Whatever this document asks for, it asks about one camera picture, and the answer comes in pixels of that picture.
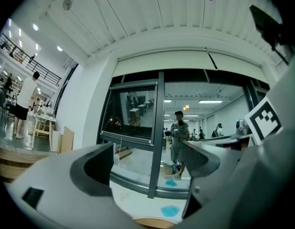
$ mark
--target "wooden table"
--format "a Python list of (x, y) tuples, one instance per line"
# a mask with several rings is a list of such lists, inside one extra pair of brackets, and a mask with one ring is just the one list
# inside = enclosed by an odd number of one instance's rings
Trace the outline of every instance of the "wooden table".
[[(35, 126), (34, 126), (34, 131), (33, 131), (33, 138), (32, 138), (32, 149), (34, 148), (34, 139), (35, 139), (35, 133), (37, 132), (37, 136), (39, 133), (43, 134), (48, 134), (49, 135), (49, 142), (50, 142), (50, 150), (52, 150), (52, 132), (51, 132), (51, 127), (52, 127), (52, 122), (56, 122), (56, 119), (53, 117), (50, 117), (48, 115), (38, 115), (38, 114), (33, 114), (33, 117), (35, 117)], [(43, 129), (40, 130), (41, 126), (41, 120), (45, 120)], [(49, 121), (49, 131), (45, 131), (44, 128), (46, 126), (47, 120)]]
[(131, 109), (130, 112), (130, 119), (132, 120), (132, 122), (136, 123), (137, 119), (140, 119), (140, 113), (139, 113), (140, 109)]
[(146, 114), (146, 104), (141, 104), (138, 107), (140, 109), (140, 115), (143, 115), (143, 112)]

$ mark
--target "railing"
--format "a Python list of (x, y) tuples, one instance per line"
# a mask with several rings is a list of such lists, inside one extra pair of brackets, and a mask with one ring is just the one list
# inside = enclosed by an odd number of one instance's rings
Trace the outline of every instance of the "railing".
[(40, 63), (33, 60), (4, 34), (0, 36), (0, 48), (30, 71), (38, 71), (40, 77), (46, 81), (54, 84), (55, 86), (57, 86), (60, 82), (61, 78), (58, 75), (47, 70)]

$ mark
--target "blue stain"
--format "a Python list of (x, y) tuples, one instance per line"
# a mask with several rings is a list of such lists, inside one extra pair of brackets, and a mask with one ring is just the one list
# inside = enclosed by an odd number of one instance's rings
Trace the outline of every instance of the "blue stain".
[(161, 212), (165, 217), (174, 217), (179, 213), (179, 211), (180, 209), (174, 205), (161, 208)]
[(177, 186), (177, 183), (175, 183), (174, 180), (166, 180), (165, 184), (171, 187)]

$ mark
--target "trash bin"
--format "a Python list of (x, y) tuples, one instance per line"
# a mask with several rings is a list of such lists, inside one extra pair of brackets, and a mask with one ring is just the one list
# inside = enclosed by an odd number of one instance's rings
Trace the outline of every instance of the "trash bin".
[(34, 125), (28, 125), (28, 133), (29, 135), (33, 135)]

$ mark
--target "black shorts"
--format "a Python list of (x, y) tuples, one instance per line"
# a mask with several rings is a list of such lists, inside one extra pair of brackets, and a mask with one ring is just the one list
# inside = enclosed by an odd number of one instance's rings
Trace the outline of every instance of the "black shorts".
[(15, 109), (15, 116), (20, 120), (26, 120), (29, 108), (21, 107), (20, 105), (16, 104)]

